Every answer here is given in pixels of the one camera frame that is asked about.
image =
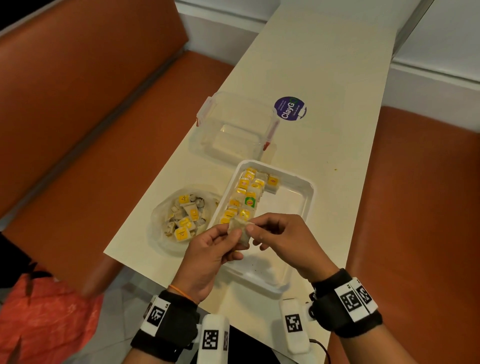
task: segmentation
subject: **hand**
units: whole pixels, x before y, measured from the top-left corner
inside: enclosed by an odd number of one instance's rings
[[[249,220],[248,234],[260,250],[272,247],[284,262],[310,282],[319,282],[338,272],[299,215],[268,213]]]
[[[238,241],[241,230],[227,235],[228,224],[215,225],[195,236],[188,245],[182,263],[172,285],[182,290],[199,304],[210,294],[220,266],[232,260],[242,260],[243,254],[236,250],[245,247]]]

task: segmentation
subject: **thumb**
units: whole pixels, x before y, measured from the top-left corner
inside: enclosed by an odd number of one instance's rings
[[[222,240],[220,243],[218,243],[215,246],[219,255],[223,256],[226,253],[228,253],[230,250],[232,250],[235,247],[235,245],[237,245],[237,243],[239,242],[240,237],[241,237],[240,229],[235,229],[230,234],[228,234],[224,240]]]
[[[260,226],[256,226],[255,224],[248,224],[245,226],[245,230],[254,240],[261,242],[262,244],[275,247],[277,235],[272,234],[271,232],[262,229]]]

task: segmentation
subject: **forearm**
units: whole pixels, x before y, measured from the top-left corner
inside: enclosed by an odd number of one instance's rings
[[[351,364],[416,363],[385,325],[356,338],[340,338],[340,341]]]
[[[170,362],[165,362],[161,359],[158,359],[154,356],[151,356],[145,352],[132,348],[123,364],[169,364]]]

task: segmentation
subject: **clear plastic bag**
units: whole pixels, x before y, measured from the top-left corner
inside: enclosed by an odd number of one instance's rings
[[[157,207],[154,208],[152,211],[152,215],[150,217],[152,222],[152,237],[158,245],[166,250],[169,253],[179,254],[184,253],[187,250],[188,244],[193,238],[189,238],[182,242],[178,242],[175,238],[175,234],[168,237],[164,233],[164,229],[167,225],[168,216],[171,214],[171,208],[174,206],[176,199],[179,196],[185,194],[195,194],[197,197],[201,197],[204,202],[204,211],[206,215],[206,224],[210,223],[213,214],[217,208],[218,201],[220,200],[220,196],[217,194],[213,194],[211,192],[196,190],[193,188],[182,188],[174,193],[172,193],[169,197],[167,197],[162,203],[160,203]]]

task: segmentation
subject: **purple round sticker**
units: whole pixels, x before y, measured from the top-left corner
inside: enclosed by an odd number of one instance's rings
[[[299,98],[286,96],[275,103],[276,113],[284,120],[300,120],[307,113],[305,103]]]

